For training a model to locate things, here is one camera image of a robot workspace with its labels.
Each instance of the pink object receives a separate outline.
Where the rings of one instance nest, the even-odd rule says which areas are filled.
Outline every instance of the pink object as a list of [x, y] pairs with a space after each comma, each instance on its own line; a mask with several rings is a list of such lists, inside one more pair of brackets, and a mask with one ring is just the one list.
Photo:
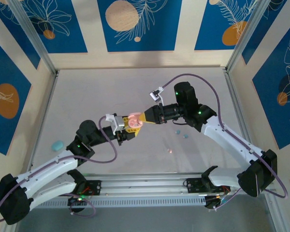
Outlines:
[[130, 128], [140, 128], [143, 122], [139, 119], [141, 113], [132, 113], [128, 116], [128, 125]]

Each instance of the enclosure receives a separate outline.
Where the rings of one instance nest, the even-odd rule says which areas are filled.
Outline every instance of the enclosure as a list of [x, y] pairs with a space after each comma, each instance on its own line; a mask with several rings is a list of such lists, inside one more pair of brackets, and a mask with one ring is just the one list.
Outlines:
[[[144, 123], [131, 141], [113, 141], [114, 162], [77, 168], [101, 180], [89, 198], [95, 217], [71, 216], [58, 196], [0, 231], [289, 232], [290, 0], [0, 0], [0, 180], [59, 155], [85, 120], [146, 111], [157, 104], [149, 93], [182, 73], [164, 104], [188, 81], [219, 113], [213, 90], [189, 73], [208, 81], [225, 125], [277, 154], [287, 199], [242, 191], [209, 212], [206, 194], [185, 181], [215, 165], [240, 168], [238, 158], [188, 125]], [[93, 160], [114, 157], [109, 143], [92, 149]], [[277, 181], [268, 189], [283, 193]]]

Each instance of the small blue object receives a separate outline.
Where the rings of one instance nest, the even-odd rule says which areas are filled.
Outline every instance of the small blue object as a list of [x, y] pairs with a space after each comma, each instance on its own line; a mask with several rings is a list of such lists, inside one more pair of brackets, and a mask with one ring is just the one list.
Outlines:
[[60, 140], [54, 142], [53, 145], [52, 145], [52, 150], [53, 151], [59, 151], [62, 148], [63, 148], [63, 142], [60, 141]]

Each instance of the white floor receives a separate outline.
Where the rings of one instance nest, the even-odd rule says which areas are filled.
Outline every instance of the white floor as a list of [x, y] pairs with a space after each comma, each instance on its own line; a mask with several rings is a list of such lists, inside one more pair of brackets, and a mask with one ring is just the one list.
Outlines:
[[[203, 76], [217, 90], [224, 122], [238, 134], [240, 129], [222, 68], [159, 68], [112, 70], [62, 70], [48, 110], [33, 166], [53, 158], [51, 145], [62, 140], [73, 141], [80, 123], [91, 119], [98, 124], [105, 114], [128, 115], [143, 112], [155, 105], [149, 92], [164, 85], [175, 75], [194, 73]], [[181, 77], [163, 92], [165, 104], [175, 103], [173, 86], [189, 81], [195, 88], [199, 103], [217, 111], [212, 90], [195, 77]], [[170, 173], [203, 172], [212, 165], [238, 167], [237, 162], [210, 138], [189, 126], [145, 124], [139, 135], [118, 146], [118, 158], [110, 164], [85, 163], [82, 173]], [[109, 144], [93, 147], [94, 160], [110, 160], [114, 153]]]

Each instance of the pink toy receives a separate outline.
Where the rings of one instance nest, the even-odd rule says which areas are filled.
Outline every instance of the pink toy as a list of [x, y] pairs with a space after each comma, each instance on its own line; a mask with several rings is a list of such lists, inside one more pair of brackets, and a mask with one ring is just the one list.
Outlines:
[[128, 116], [128, 125], [130, 128], [140, 128], [143, 122], [139, 120], [141, 113], [132, 113]]

